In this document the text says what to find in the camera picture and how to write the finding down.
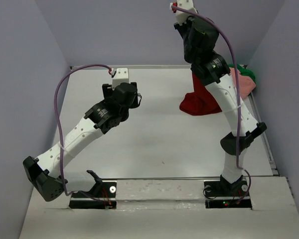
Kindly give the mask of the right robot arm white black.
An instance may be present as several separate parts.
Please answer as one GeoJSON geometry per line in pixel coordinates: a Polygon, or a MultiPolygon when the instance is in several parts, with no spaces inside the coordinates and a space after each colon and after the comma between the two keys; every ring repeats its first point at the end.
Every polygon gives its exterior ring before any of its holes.
{"type": "Polygon", "coordinates": [[[243,185],[243,162],[248,147],[267,126],[258,122],[237,95],[237,88],[225,59],[214,51],[218,30],[197,17],[175,23],[183,40],[184,59],[192,73],[215,99],[226,117],[230,133],[221,139],[225,151],[224,169],[219,181],[208,186],[213,197],[230,196],[243,185]]]}

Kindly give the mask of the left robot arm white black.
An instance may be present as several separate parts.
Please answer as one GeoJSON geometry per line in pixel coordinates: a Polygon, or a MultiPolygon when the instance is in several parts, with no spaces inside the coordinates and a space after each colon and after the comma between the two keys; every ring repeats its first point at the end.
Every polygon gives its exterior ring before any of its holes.
{"type": "Polygon", "coordinates": [[[65,175],[63,170],[90,143],[126,121],[129,110],[139,107],[142,98],[135,82],[123,82],[114,89],[103,84],[102,90],[104,99],[85,113],[62,142],[23,161],[28,180],[45,201],[53,201],[65,192],[96,197],[102,190],[102,179],[94,171],[65,175]]]}

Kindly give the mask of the dark red t shirt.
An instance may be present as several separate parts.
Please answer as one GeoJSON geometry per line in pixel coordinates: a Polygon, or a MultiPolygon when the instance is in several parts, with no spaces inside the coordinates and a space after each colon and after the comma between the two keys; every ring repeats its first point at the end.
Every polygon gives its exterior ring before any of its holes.
{"type": "Polygon", "coordinates": [[[192,116],[204,116],[222,112],[214,97],[207,91],[200,79],[192,73],[193,92],[187,93],[179,109],[192,116]]]}

